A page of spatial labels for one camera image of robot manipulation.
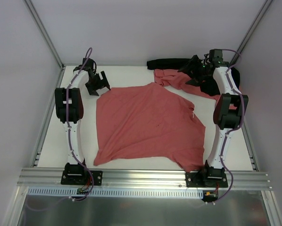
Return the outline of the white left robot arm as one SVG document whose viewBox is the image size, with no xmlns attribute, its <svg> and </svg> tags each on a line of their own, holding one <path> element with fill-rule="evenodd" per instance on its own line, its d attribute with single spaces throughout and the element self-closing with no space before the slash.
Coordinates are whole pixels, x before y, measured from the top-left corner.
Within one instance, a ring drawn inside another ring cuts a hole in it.
<svg viewBox="0 0 282 226">
<path fill-rule="evenodd" d="M 84 115 L 82 88 L 86 88 L 90 96 L 97 97 L 98 90 L 110 89 L 105 72 L 98 73 L 96 62 L 87 57 L 73 70 L 73 77 L 69 84 L 64 88 L 56 88 L 54 91 L 56 116 L 63 124 L 68 147 L 64 172 L 66 175 L 71 175 L 77 184 L 84 184 L 88 179 L 80 136 L 80 126 Z"/>
</svg>

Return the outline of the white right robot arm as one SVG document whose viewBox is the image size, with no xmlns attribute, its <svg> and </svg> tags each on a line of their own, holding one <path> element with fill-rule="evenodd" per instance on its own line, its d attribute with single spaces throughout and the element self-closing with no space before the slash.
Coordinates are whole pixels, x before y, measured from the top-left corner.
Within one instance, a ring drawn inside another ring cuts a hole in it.
<svg viewBox="0 0 282 226">
<path fill-rule="evenodd" d="M 221 94 L 213 113 L 216 133 L 212 150 L 202 169 L 185 174 L 186 185 L 227 188 L 229 170 L 225 159 L 233 133 L 243 125 L 249 98 L 235 84 L 232 66 L 224 61 L 222 49 L 210 50 L 203 60 L 194 55 L 179 71 L 191 78 L 188 85 L 198 87 L 205 81 L 214 80 Z"/>
</svg>

